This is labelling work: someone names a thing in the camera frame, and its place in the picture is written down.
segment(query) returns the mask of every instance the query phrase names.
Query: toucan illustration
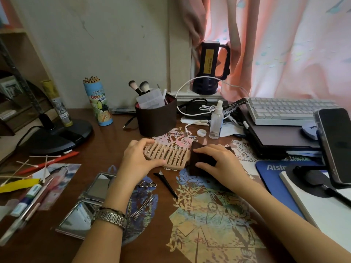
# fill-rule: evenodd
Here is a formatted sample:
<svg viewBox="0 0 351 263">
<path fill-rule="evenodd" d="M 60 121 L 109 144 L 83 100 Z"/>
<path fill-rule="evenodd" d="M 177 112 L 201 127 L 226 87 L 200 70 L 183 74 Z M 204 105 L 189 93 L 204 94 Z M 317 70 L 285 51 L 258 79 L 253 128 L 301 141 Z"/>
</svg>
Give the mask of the toucan illustration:
<svg viewBox="0 0 351 263">
<path fill-rule="evenodd" d="M 108 106 L 106 104 L 103 104 L 101 101 L 97 100 L 97 104 L 96 104 L 96 107 L 99 109 L 99 110 L 102 110 L 102 111 L 108 111 Z"/>
</svg>

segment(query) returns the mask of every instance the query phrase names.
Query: yellow sticker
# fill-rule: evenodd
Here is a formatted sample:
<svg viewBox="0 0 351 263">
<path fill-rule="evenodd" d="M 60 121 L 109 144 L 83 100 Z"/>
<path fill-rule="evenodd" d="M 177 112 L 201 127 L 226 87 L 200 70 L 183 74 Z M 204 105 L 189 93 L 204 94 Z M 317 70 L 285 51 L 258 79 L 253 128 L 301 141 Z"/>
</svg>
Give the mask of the yellow sticker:
<svg viewBox="0 0 351 263">
<path fill-rule="evenodd" d="M 210 74 L 211 73 L 212 64 L 213 64 L 213 55 L 214 55 L 214 49 L 206 50 L 204 74 Z"/>
<path fill-rule="evenodd" d="M 40 179 L 23 179 L 15 182 L 8 183 L 0 187 L 0 193 L 7 193 L 16 191 L 23 188 L 32 187 L 35 184 L 38 184 Z"/>
</svg>

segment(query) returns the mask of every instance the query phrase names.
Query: black bracelet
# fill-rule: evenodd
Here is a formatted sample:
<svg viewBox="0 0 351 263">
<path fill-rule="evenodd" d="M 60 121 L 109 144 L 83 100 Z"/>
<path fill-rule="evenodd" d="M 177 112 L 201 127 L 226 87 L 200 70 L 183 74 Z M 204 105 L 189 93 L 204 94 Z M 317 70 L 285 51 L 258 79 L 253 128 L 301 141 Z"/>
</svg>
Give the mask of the black bracelet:
<svg viewBox="0 0 351 263">
<path fill-rule="evenodd" d="M 126 217 L 126 216 L 124 215 L 124 213 L 121 212 L 120 210 L 115 210 L 115 209 L 107 208 L 107 207 L 100 207 L 100 208 L 99 208 L 99 210 L 102 210 L 102 209 L 109 209 L 109 210 L 112 210 L 113 212 L 116 212 L 119 216 L 122 216 L 123 218 Z"/>
</svg>

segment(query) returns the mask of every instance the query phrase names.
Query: clear plastic bottle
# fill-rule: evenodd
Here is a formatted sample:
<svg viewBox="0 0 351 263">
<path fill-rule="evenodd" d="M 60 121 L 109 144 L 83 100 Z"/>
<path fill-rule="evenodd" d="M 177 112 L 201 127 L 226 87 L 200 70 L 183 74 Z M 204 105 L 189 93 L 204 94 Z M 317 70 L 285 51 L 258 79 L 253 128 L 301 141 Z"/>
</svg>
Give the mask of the clear plastic bottle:
<svg viewBox="0 0 351 263">
<path fill-rule="evenodd" d="M 210 126 L 210 133 L 209 137 L 212 139 L 217 139 L 219 138 L 220 131 L 222 129 L 222 124 L 223 124 L 223 107 L 222 107 L 223 101 L 218 101 L 217 102 L 217 107 L 212 113 L 211 116 L 211 126 Z"/>
</svg>

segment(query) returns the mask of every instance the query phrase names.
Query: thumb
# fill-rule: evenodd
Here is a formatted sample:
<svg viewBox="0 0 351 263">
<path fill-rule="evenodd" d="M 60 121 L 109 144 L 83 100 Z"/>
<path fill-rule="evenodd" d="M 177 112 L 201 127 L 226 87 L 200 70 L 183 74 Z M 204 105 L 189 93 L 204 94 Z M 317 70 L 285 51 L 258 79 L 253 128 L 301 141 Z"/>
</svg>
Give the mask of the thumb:
<svg viewBox="0 0 351 263">
<path fill-rule="evenodd" d="M 162 165 L 166 165 L 166 160 L 165 159 L 153 159 L 152 161 L 147 162 L 149 165 L 150 170 L 156 167 L 160 167 Z"/>
<path fill-rule="evenodd" d="M 209 165 L 208 163 L 197 162 L 197 163 L 195 163 L 195 166 L 200 168 L 200 169 L 203 169 L 204 171 L 208 172 L 210 175 L 215 176 L 216 168 Z"/>
</svg>

